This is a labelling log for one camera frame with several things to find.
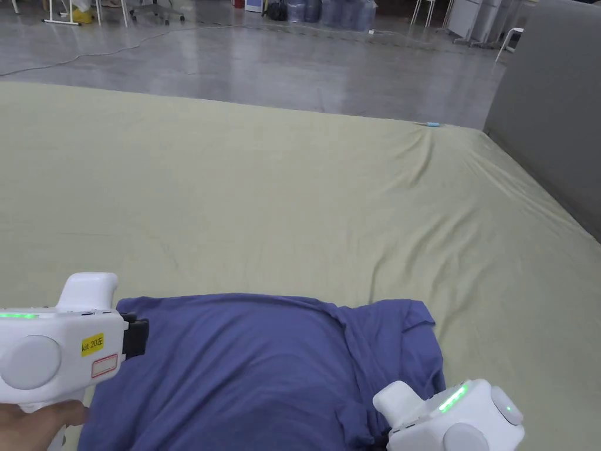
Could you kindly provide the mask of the person's left hand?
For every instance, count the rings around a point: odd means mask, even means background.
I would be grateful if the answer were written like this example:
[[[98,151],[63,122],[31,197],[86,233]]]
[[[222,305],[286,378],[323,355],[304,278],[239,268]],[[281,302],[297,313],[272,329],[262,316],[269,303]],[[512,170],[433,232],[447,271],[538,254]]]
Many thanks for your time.
[[[46,450],[63,427],[85,423],[88,408],[66,400],[25,413],[18,405],[1,405],[1,450]]]

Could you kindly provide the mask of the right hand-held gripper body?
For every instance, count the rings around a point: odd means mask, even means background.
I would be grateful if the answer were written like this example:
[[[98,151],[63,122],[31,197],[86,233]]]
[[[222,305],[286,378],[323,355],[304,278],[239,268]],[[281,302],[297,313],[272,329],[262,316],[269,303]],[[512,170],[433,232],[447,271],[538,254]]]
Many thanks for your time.
[[[501,387],[466,380],[429,399],[402,381],[373,397],[389,423],[387,450],[516,450],[524,416]]]

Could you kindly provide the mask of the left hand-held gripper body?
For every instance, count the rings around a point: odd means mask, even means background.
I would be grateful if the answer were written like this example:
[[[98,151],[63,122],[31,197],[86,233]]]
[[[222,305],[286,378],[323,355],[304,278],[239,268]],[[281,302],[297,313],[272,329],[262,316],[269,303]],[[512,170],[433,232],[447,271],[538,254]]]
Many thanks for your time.
[[[110,272],[79,272],[55,306],[1,309],[1,404],[30,414],[66,400],[83,403],[146,352],[149,321],[115,309],[117,285]],[[46,450],[62,450],[80,426],[61,428]]]

